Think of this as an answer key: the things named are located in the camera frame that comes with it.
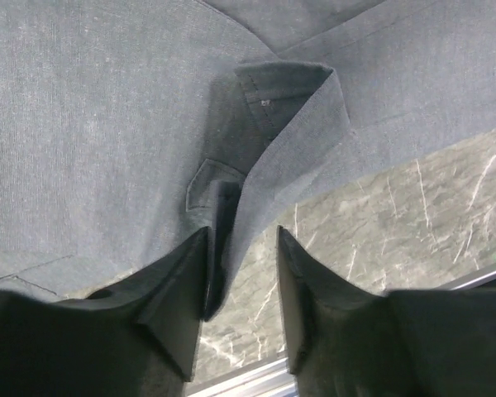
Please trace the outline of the grey long sleeve shirt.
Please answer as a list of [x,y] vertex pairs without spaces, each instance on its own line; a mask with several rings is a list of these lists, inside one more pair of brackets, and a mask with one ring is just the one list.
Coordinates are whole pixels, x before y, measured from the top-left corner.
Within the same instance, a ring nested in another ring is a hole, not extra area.
[[496,1],[0,1],[0,251],[80,289],[496,127]]

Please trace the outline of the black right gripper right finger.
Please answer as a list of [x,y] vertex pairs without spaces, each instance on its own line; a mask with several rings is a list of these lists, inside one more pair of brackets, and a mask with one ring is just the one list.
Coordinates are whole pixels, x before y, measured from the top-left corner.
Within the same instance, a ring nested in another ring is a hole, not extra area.
[[286,229],[277,266],[301,396],[496,396],[496,264],[435,289],[368,293]]

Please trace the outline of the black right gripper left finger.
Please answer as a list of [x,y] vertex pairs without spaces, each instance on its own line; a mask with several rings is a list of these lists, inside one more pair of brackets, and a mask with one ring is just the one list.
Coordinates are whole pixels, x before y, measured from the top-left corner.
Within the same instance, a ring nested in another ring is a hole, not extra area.
[[207,230],[85,299],[0,290],[0,396],[180,396],[193,377]]

